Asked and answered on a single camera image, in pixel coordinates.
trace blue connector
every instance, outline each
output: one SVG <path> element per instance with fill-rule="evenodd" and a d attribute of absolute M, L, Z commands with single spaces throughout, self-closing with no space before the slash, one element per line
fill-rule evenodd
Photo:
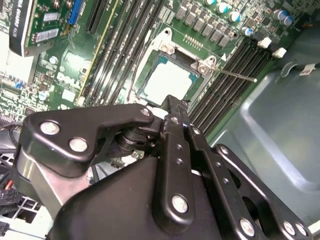
<path fill-rule="evenodd" d="M 72 12 L 69 17 L 68 24 L 73 25 L 77 22 L 82 3 L 83 3 L 83 0 L 74 0 Z"/>

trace black metal bracket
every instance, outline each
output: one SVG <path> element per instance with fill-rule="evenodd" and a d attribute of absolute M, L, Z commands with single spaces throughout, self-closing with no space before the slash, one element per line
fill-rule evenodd
<path fill-rule="evenodd" d="M 312 239 L 299 218 L 229 148 L 208 145 L 190 125 L 184 102 L 168 96 L 162 107 L 168 112 L 164 119 L 139 104 L 39 112 L 25 119 L 19 150 L 64 177 L 83 176 L 91 164 L 108 158 L 145 152 L 144 159 L 74 195 L 58 213 L 51 240 L 104 239 L 100 228 L 123 237 L 118 239 Z M 58 131 L 43 131 L 48 122 Z M 74 138 L 87 147 L 73 150 Z M 135 202 L 129 204 L 126 196 Z M 125 214 L 134 220 L 128 222 Z M 205 223 L 210 226 L 203 229 Z M 68 225 L 83 234 L 74 234 Z"/>

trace motherboard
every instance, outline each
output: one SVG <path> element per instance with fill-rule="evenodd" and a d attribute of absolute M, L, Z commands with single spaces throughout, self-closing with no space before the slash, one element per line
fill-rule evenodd
<path fill-rule="evenodd" d="M 189 105 L 211 139 L 320 0 L 0 0 L 0 120 L 39 111 Z"/>

